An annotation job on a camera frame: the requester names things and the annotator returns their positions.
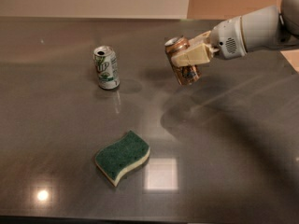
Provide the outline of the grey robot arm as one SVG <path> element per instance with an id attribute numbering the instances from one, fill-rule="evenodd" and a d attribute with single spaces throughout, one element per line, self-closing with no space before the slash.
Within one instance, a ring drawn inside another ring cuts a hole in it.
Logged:
<path id="1" fill-rule="evenodd" d="M 297 49 L 298 36 L 299 0 L 281 0 L 280 8 L 265 7 L 219 23 L 170 61 L 184 67 L 209 63 L 214 56 L 229 60 L 261 49 Z"/>

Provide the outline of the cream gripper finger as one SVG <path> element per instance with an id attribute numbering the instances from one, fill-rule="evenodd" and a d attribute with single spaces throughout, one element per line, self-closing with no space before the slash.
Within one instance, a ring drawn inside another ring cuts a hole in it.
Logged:
<path id="1" fill-rule="evenodd" d="M 209 63 L 212 58 L 212 47 L 207 44 L 198 44 L 180 51 L 171 58 L 171 62 L 175 67 L 185 67 Z"/>
<path id="2" fill-rule="evenodd" d="M 209 44 L 210 43 L 210 31 L 204 32 L 189 40 L 191 46 L 196 46 L 198 44 Z"/>

